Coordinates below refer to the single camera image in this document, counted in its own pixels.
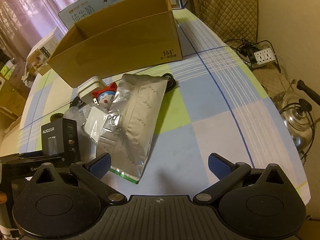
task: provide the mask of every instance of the plaid tablecloth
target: plaid tablecloth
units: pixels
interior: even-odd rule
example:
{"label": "plaid tablecloth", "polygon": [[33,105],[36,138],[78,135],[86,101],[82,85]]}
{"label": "plaid tablecloth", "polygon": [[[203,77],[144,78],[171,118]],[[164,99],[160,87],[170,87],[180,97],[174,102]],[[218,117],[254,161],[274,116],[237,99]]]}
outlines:
{"label": "plaid tablecloth", "polygon": [[[131,72],[154,76],[169,72],[178,82],[164,97],[144,174],[137,185],[111,172],[103,181],[127,197],[193,197],[218,181],[208,169],[208,156],[216,152],[255,168],[278,163],[307,204],[310,191],[298,152],[261,85],[196,16],[186,9],[175,10],[174,16],[183,60]],[[53,70],[36,77],[20,123],[21,153],[41,149],[41,125],[53,113],[64,113],[75,96],[76,89]]]}

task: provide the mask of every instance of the triangular hole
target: triangular hole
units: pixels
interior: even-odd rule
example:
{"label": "triangular hole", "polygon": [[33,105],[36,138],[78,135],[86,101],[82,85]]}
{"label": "triangular hole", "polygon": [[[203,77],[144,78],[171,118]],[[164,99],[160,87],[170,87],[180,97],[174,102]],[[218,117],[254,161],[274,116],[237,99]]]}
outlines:
{"label": "triangular hole", "polygon": [[36,181],[36,183],[39,184],[39,183],[52,182],[52,181],[54,181],[54,178],[53,178],[50,170],[49,169],[44,169],[42,171],[40,177]]}
{"label": "triangular hole", "polygon": [[277,170],[272,170],[267,178],[267,182],[276,183],[276,184],[284,184]]}

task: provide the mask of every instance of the sheer curtain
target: sheer curtain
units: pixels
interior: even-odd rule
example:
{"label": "sheer curtain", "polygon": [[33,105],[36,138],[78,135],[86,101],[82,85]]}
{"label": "sheer curtain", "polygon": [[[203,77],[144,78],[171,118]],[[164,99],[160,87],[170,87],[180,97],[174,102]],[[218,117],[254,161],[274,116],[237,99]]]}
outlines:
{"label": "sheer curtain", "polygon": [[25,61],[54,27],[67,32],[57,13],[74,0],[0,0],[0,49]]}

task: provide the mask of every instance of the doraemon toy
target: doraemon toy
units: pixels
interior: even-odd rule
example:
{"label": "doraemon toy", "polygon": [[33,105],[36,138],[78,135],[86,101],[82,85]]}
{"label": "doraemon toy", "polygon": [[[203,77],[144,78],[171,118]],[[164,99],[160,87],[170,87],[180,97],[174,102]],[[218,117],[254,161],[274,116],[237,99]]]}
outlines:
{"label": "doraemon toy", "polygon": [[101,90],[92,92],[92,95],[96,98],[100,106],[109,110],[117,88],[117,84],[113,82]]}

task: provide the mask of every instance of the power strip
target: power strip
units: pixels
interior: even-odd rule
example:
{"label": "power strip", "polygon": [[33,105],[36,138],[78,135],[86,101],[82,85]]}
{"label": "power strip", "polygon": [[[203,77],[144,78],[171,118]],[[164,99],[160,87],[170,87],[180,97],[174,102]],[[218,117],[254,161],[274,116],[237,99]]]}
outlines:
{"label": "power strip", "polygon": [[254,53],[254,56],[257,60],[256,66],[263,66],[276,61],[276,56],[270,48],[259,50]]}

